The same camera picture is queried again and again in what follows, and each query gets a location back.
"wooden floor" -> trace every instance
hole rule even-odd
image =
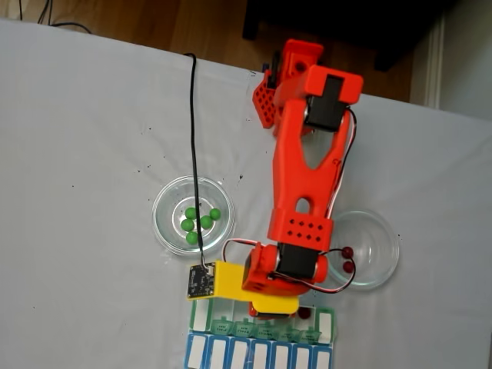
[[[22,0],[24,21],[36,22],[44,3]],[[245,9],[246,0],[54,0],[52,21],[79,22],[99,36],[194,52],[199,58],[256,71],[288,38],[320,42],[324,64],[363,75],[364,93],[409,100],[412,55],[389,72],[380,72],[373,69],[373,50],[278,26],[261,24],[257,39],[246,41],[241,37]],[[18,19],[18,0],[0,0],[0,16]]]

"clear dish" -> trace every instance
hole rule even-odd
[[[354,249],[357,267],[350,288],[369,290],[383,284],[393,274],[400,255],[400,243],[391,226],[379,215],[367,210],[346,211],[334,218],[330,248]],[[329,273],[341,284],[350,277],[342,265],[340,252],[328,254]]]
[[[201,229],[204,251],[222,244],[234,226],[234,205],[224,189],[208,178],[198,178],[200,216],[209,214],[212,208],[221,211],[221,218],[210,229]],[[168,250],[179,255],[197,254],[197,244],[186,241],[187,232],[181,229],[187,208],[194,208],[193,177],[176,178],[162,188],[152,208],[152,221],[158,240]]]

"circuit board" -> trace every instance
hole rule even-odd
[[[214,294],[215,263],[207,263],[205,266],[207,269],[201,265],[193,265],[190,268],[188,298],[203,298]]]

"white fabric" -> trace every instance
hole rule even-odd
[[[151,206],[191,173],[191,59],[5,20],[0,50],[0,367],[182,367],[198,259],[161,249]],[[234,236],[266,241],[274,138],[251,103],[260,80],[199,61],[195,109],[199,174],[232,196]],[[401,262],[371,293],[304,298],[336,309],[335,365],[486,367],[492,125],[370,96],[354,110],[335,211],[382,214]],[[304,141],[313,155],[327,142]]]

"mounting holes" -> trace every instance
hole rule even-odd
[[[303,63],[302,61],[298,61],[297,63],[294,64],[294,68],[296,71],[302,73],[303,71],[306,70],[306,64]]]
[[[305,198],[300,198],[298,203],[295,205],[295,211],[297,213],[307,214],[309,213],[309,201]]]

